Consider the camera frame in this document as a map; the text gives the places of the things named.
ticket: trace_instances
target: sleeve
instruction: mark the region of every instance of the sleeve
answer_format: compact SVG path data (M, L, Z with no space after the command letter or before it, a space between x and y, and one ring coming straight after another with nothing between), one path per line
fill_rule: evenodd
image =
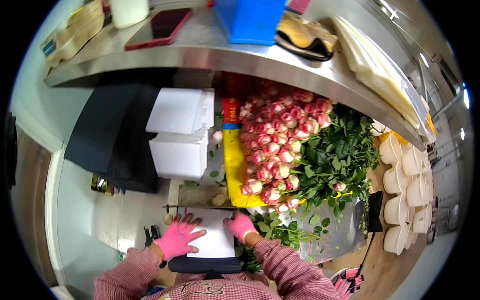
M279 240L261 239L254 247L265 274L278 286L284 300L339 300L340 295L322 270L300 259Z
M148 283L155 278L161 263L161 259L149 248L128 249L124 261L95 278L94 300L140 299L147 293Z

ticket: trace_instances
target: smartphone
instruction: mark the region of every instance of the smartphone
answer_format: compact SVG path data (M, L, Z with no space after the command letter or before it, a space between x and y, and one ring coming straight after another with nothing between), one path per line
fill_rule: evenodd
M161 11L142 26L125 44L125 50L151 48L173 42L180 27L191 16L192 9Z

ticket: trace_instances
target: blue box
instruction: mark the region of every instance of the blue box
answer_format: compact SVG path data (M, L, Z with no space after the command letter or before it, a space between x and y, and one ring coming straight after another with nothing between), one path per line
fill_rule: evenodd
M213 12L229 43L271 46L285 0L216 0Z

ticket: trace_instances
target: person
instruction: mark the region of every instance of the person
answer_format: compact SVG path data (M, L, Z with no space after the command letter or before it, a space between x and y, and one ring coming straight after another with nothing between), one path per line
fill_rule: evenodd
M166 233L155 242L138 250L130 248L127 258L113 270L95 279L95 300L339 300L340 296L322 270L300 259L298 253L280 245L280 240L262 238L250 218L235 212L233 220L225 219L225 226L240 242L253 247L263 264L264 274L248 272L222 274L219 279L206 279L205 274L178 273L175 285L154 294L147 293L163 260L197 253L188 243L206 234L205 230L191 233L200 219L190 222L188 214L180 221L177 215ZM278 295L268 288L269 280L277 284Z

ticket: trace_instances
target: stack of white bowls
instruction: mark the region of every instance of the stack of white bowls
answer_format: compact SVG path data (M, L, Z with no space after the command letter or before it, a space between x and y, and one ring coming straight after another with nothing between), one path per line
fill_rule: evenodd
M426 151L420 152L410 143L400 145L393 134L380 144L379 153L383 163L392 165L384 174L384 189L397 195L384 207L385 222L397 225L386 232L384 250L400 255L430 226L432 169Z

